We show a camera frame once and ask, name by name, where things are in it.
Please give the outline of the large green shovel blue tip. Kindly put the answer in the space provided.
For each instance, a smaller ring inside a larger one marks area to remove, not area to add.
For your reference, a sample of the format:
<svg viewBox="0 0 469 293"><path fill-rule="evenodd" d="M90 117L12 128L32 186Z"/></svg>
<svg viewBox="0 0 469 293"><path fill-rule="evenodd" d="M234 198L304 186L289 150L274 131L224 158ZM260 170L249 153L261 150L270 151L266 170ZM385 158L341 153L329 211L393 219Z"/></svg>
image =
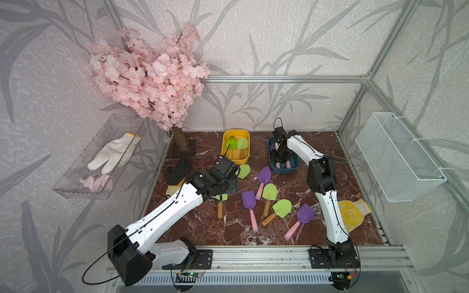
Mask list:
<svg viewBox="0 0 469 293"><path fill-rule="evenodd" d="M233 156L233 151L234 151L235 149L237 149L237 145L238 145L238 140L237 140L237 138L236 138L235 136L230 136L230 137L228 138L228 140L226 141L226 144L225 144L226 149L227 149L225 155L226 155L228 158L230 158L230 159L232 158L232 156Z"/></svg>

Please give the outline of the yellow plastic storage box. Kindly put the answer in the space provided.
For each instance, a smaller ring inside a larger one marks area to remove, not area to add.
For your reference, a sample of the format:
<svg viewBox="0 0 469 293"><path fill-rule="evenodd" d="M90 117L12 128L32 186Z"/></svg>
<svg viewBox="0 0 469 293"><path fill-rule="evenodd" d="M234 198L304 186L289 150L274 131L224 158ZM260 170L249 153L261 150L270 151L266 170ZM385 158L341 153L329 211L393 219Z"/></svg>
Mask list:
<svg viewBox="0 0 469 293"><path fill-rule="evenodd" d="M237 140L241 137L245 137L246 139L248 139L249 141L249 147L245 150L245 153L244 153L244 157L242 159L238 159L237 158L237 151L236 149L233 151L233 156L231 158L231 160L233 162L235 162L236 164L238 165L243 165L243 164L246 164L248 162L248 159L249 159L249 156L250 156L250 133L248 131L246 131L245 129L230 129L228 131L226 131L223 135L223 139L222 139L222 148L221 148L221 155L225 155L227 149L226 149L226 141L228 140L228 138L230 136L235 136L237 138Z"/></svg>

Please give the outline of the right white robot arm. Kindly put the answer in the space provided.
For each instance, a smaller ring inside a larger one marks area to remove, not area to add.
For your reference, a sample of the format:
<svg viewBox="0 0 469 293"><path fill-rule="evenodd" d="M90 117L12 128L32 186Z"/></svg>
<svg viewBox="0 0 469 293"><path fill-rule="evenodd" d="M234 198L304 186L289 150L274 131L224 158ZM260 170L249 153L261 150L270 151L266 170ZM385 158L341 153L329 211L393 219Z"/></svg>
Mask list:
<svg viewBox="0 0 469 293"><path fill-rule="evenodd" d="M355 245L346 231L338 204L338 177L335 160L309 145L295 130L277 127L272 135L277 149L272 158L286 163L295 153L308 167L307 184L319 201L327 230L328 258L330 262L345 262L356 254Z"/></svg>

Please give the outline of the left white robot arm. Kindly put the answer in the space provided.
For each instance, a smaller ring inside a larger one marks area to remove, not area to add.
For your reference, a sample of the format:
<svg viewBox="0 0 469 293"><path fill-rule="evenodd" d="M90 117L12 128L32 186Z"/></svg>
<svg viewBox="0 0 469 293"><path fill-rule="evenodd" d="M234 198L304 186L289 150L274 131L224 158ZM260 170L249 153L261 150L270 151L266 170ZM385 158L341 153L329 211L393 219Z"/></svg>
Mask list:
<svg viewBox="0 0 469 293"><path fill-rule="evenodd" d="M106 256L125 286L143 279L153 266L181 264L192 253L192 244L177 240L158 245L157 240L188 212L204 201L226 194L238 180L240 167L227 156L219 157L211 170L190 174L163 204L137 222L113 227L107 234Z"/></svg>

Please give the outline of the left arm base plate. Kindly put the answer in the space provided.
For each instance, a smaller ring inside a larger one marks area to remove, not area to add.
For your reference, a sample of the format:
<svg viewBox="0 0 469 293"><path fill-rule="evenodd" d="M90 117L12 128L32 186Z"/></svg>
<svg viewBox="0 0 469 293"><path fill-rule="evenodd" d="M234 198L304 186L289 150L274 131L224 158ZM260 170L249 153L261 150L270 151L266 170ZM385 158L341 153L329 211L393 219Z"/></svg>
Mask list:
<svg viewBox="0 0 469 293"><path fill-rule="evenodd" d="M168 264L162 266L163 270L184 270L184 269L211 269L213 260L213 250L197 250L190 252L186 259L180 264Z"/></svg>

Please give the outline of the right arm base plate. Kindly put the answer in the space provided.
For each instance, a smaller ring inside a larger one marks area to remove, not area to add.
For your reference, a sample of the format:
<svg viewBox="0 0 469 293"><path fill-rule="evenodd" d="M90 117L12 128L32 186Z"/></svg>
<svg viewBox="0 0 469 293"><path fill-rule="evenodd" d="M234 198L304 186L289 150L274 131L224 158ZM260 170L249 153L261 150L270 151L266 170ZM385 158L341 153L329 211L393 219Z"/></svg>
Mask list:
<svg viewBox="0 0 469 293"><path fill-rule="evenodd" d="M308 254L310 265L313 269L351 269L354 271L361 268L360 258L356 249L349 250L344 255L337 255L330 249L312 246Z"/></svg>

